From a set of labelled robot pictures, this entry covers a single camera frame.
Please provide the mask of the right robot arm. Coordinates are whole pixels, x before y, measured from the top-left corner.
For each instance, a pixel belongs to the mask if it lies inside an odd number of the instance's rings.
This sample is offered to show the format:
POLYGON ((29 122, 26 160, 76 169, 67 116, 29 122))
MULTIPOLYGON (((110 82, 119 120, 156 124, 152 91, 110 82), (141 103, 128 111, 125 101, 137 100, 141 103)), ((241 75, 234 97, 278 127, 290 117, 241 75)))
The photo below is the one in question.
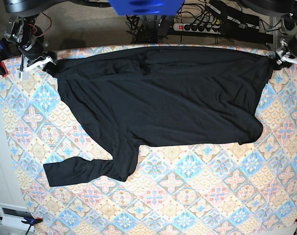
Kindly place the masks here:
POLYGON ((56 72, 56 54, 44 52, 44 34, 36 26, 39 14, 61 3, 61 0, 4 0, 3 4, 11 16, 8 21, 5 39, 17 47, 21 54, 20 71, 29 71, 39 67, 52 75, 56 72))

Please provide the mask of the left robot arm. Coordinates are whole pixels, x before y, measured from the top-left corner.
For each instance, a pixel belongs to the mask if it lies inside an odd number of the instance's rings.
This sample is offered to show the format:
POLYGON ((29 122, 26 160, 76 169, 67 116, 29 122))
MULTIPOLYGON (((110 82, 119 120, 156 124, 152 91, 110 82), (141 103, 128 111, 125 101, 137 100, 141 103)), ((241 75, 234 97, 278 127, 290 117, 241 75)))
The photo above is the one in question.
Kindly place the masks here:
POLYGON ((281 33, 291 35, 289 39, 280 39, 280 47, 270 59, 271 67, 278 71, 297 65, 297 0, 239 0, 238 3, 259 14, 278 18, 281 33))

